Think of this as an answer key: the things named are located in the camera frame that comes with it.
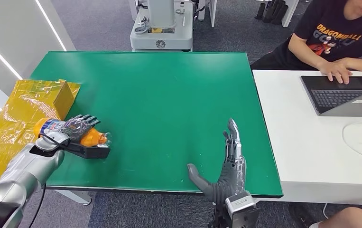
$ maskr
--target bottle label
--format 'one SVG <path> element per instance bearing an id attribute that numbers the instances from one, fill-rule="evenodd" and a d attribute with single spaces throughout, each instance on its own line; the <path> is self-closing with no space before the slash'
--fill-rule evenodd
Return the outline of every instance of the bottle label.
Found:
<path id="1" fill-rule="evenodd" d="M 65 121 L 57 120 L 57 119 L 49 119 L 41 127 L 41 133 L 47 134 L 48 132 L 56 132 L 62 126 L 64 126 L 64 124 L 65 124 Z"/>

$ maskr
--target robotic arm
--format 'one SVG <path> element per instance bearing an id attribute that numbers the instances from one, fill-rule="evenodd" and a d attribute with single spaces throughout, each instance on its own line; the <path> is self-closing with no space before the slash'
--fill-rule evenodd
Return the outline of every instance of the robotic arm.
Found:
<path id="1" fill-rule="evenodd" d="M 259 208 L 248 191 L 245 190 L 246 160 L 242 155 L 242 145 L 237 124 L 228 121 L 225 136 L 225 158 L 220 177 L 216 183 L 208 182 L 199 175 L 195 165 L 188 164 L 189 179 L 206 198 L 213 202 L 213 228 L 253 228 L 259 216 Z"/>
<path id="2" fill-rule="evenodd" d="M 58 132 L 42 134 L 13 157 L 0 177 L 0 228 L 19 226 L 28 199 L 61 165 L 63 149 L 82 156 L 78 142 L 99 122 L 90 115 L 71 118 Z"/>
<path id="3" fill-rule="evenodd" d="M 99 121 L 89 115 L 71 118 L 58 132 L 49 132 L 35 143 L 26 145 L 8 164 L 0 178 L 0 228 L 16 228 L 23 218 L 23 209 L 31 195 L 43 186 L 60 166 L 64 150 L 82 156 L 78 142 Z M 214 228 L 251 228 L 259 216 L 258 208 L 245 190 L 246 161 L 241 152 L 237 125 L 228 122 L 225 158 L 220 177 L 209 183 L 188 164 L 189 178 L 216 204 Z"/>

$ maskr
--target person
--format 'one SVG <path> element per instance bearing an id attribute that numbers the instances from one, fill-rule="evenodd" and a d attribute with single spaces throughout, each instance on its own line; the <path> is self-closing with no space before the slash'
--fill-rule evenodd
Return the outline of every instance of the person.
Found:
<path id="1" fill-rule="evenodd" d="M 319 70 L 349 83 L 362 71 L 362 0 L 312 0 L 294 33 L 251 69 Z"/>
<path id="2" fill-rule="evenodd" d="M 288 207 L 292 219 L 300 228 L 362 228 L 362 209 L 348 207 L 322 222 L 315 222 L 301 203 Z"/>

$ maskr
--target plastic bottle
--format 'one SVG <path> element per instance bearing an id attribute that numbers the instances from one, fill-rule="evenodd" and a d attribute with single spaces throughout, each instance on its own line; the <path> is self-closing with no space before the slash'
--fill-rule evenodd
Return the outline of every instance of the plastic bottle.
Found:
<path id="1" fill-rule="evenodd" d="M 64 126 L 65 121 L 42 118 L 36 125 L 34 125 L 34 134 L 38 136 L 39 133 L 47 134 L 50 131 L 57 131 L 62 126 Z M 90 129 L 83 138 L 80 140 L 80 144 L 83 146 L 91 147 L 96 145 L 106 145 L 110 146 L 111 144 L 111 134 L 110 133 L 100 133 L 94 128 Z"/>

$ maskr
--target green tabletop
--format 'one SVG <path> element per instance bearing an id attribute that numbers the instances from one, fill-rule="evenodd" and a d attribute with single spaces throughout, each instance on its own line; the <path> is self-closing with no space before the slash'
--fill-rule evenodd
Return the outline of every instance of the green tabletop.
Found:
<path id="1" fill-rule="evenodd" d="M 68 117 L 95 115 L 113 135 L 107 159 L 66 153 L 48 186 L 197 192 L 186 165 L 217 181 L 232 117 L 246 189 L 283 194 L 245 53 L 49 52 L 31 79 L 81 83 Z"/>

